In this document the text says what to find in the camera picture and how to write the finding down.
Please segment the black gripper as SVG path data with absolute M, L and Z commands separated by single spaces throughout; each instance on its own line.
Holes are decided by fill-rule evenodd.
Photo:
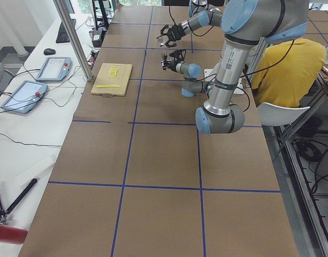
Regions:
M 184 37 L 184 29 L 181 24 L 173 25 L 170 27 L 170 25 L 166 24 L 162 27 L 160 30 L 159 36 L 156 37 L 156 39 L 159 38 L 168 38 L 171 39 L 170 41 L 160 41 L 159 44 L 161 47 L 167 47 L 167 48 L 173 48 L 177 46 L 176 41 L 181 40 Z
M 185 61 L 186 49 L 177 49 L 168 54 L 167 60 L 170 62 L 168 69 L 176 71 L 178 64 L 182 64 Z

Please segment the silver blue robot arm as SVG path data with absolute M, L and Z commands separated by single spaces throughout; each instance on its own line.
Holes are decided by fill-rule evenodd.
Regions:
M 223 13 L 221 10 L 208 3 L 208 1 L 189 1 L 189 18 L 176 23 L 171 16 L 173 25 L 164 25 L 156 37 L 157 42 L 161 47 L 172 48 L 177 46 L 177 41 L 180 41 L 184 36 L 194 32 L 204 26 L 221 27 Z
M 230 1 L 224 12 L 207 1 L 190 1 L 189 19 L 172 27 L 165 25 L 158 36 L 162 46 L 175 47 L 185 35 L 210 25 L 225 34 L 222 57 L 216 65 L 214 82 L 198 83 L 201 69 L 183 60 L 163 62 L 163 68 L 184 75 L 182 94 L 194 96 L 205 92 L 208 99 L 196 109 L 196 126 L 200 133 L 233 133 L 242 128 L 245 114 L 231 103 L 252 47 L 260 38 L 268 44 L 297 39 L 307 29 L 308 1 Z

